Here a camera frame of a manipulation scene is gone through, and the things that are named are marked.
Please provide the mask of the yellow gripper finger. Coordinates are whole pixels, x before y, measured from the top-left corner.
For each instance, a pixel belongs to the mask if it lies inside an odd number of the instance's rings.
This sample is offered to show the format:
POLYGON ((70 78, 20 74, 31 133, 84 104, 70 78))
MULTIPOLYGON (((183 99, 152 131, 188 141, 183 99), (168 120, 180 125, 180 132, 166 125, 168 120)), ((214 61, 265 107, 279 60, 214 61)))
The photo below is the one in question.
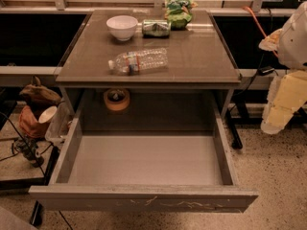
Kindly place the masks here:
POLYGON ((264 107, 261 129, 277 134, 307 102, 307 72, 292 71, 283 77, 274 77, 264 107))
POLYGON ((278 51, 279 48, 279 38, 281 36, 282 29, 275 30, 259 43, 259 48, 264 51, 278 51))

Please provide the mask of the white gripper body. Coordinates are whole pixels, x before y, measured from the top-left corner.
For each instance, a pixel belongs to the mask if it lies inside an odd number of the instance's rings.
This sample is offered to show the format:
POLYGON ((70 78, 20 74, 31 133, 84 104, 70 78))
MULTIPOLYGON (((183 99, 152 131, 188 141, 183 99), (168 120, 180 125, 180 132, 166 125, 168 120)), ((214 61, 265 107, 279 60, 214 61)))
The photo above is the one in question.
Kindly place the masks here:
POLYGON ((307 69, 307 2, 282 27, 277 53, 280 64, 290 69, 307 69))

